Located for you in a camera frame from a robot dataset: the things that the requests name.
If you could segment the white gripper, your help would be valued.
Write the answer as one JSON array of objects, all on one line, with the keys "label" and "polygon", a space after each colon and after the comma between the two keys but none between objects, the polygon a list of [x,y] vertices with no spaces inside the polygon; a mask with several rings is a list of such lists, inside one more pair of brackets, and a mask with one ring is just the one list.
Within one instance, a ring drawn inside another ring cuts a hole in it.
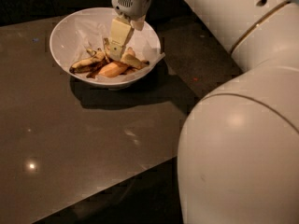
[{"label": "white gripper", "polygon": [[110,28],[110,57],[119,61],[130,41],[134,29],[142,31],[151,0],[111,0],[118,15]]}]

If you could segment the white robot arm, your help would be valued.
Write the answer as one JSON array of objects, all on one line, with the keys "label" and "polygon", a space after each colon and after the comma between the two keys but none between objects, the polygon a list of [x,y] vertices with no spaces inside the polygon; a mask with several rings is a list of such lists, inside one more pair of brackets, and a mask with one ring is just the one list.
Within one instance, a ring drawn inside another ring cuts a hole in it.
[{"label": "white robot arm", "polygon": [[299,5],[184,0],[242,70],[206,95],[178,145],[184,224],[299,224]]}]

